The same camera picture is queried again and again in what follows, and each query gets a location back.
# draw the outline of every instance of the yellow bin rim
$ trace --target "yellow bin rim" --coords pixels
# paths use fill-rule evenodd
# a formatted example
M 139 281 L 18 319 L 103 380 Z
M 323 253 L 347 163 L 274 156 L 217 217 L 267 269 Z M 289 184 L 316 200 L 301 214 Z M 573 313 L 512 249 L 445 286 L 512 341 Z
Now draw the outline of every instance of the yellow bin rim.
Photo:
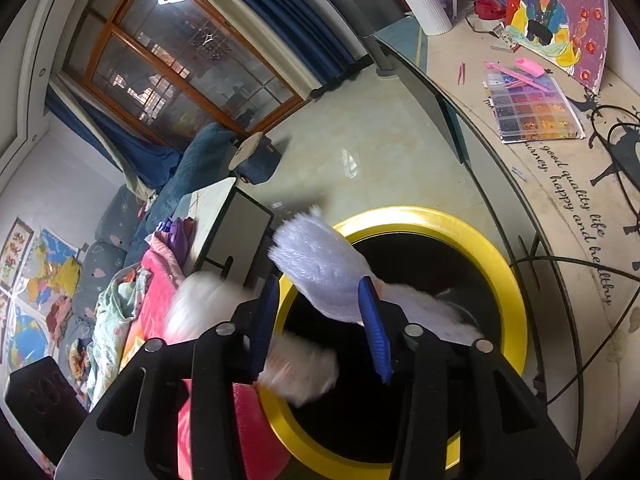
M 452 215 L 417 206 L 393 206 L 366 211 L 334 226 L 351 244 L 382 234 L 414 233 L 437 238 L 471 261 L 487 280 L 500 311 L 500 351 L 522 375 L 527 356 L 527 317 L 518 283 L 498 249 L 476 229 Z M 274 333 L 281 333 L 298 294 L 286 277 L 280 279 L 280 306 Z M 258 388 L 260 403 L 276 436 L 300 462 L 332 480 L 387 480 L 391 464 L 344 458 L 313 440 L 293 417 L 287 403 L 266 388 Z M 460 435 L 449 439 L 446 468 L 460 461 Z

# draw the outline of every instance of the blue curtain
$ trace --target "blue curtain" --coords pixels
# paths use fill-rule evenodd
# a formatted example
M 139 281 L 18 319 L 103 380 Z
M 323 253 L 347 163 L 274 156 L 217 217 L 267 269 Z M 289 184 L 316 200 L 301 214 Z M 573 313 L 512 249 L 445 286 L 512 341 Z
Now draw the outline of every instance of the blue curtain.
M 160 189 L 175 173 L 181 154 L 170 146 L 158 146 L 132 136 L 110 117 L 88 102 L 78 99 L 79 105 L 113 143 L 131 165 L 140 180 L 152 189 Z M 117 167 L 107 150 L 78 117 L 62 102 L 51 86 L 47 87 L 45 104 L 52 113 L 79 137 L 86 140 L 111 164 Z
M 347 47 L 304 0 L 243 0 L 324 86 L 355 60 Z

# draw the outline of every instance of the pink blanket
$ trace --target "pink blanket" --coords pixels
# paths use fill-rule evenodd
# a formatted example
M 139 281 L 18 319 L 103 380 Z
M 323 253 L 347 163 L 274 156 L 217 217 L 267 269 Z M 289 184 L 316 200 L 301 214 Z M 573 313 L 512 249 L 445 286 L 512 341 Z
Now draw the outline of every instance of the pink blanket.
M 136 339 L 146 341 L 152 337 L 161 337 L 168 344 L 177 343 L 179 341 L 165 337 L 164 320 L 174 292 L 184 280 L 180 266 L 172 251 L 155 234 L 142 266 L 153 273 L 153 279 L 140 315 L 130 329 L 127 347 L 130 348 Z M 185 381 L 185 384 L 191 391 L 191 381 Z M 271 431 L 253 387 L 234 384 L 234 400 L 247 479 L 274 480 L 287 465 L 290 455 Z M 191 480 L 190 411 L 191 399 L 178 414 L 178 474 L 184 480 Z

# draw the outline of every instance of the white cylinder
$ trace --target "white cylinder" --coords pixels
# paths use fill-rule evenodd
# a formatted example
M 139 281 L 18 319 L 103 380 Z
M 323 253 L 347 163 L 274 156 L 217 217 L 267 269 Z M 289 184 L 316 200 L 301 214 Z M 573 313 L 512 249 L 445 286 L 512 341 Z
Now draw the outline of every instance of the white cylinder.
M 427 36 L 437 36 L 451 30 L 451 21 L 440 0 L 406 0 Z

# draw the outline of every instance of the world map poster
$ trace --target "world map poster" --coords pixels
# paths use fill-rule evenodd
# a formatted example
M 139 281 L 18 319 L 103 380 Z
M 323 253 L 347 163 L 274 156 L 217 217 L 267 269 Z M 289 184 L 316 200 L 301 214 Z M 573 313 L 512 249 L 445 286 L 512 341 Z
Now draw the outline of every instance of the world map poster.
M 42 319 L 29 307 L 11 304 L 6 338 L 6 357 L 10 372 L 39 361 L 50 354 L 47 327 Z
M 65 291 L 60 273 L 66 261 L 78 255 L 78 248 L 67 244 L 48 229 L 42 229 L 33 241 L 20 274 L 24 290 L 18 296 L 25 304 L 46 316 Z

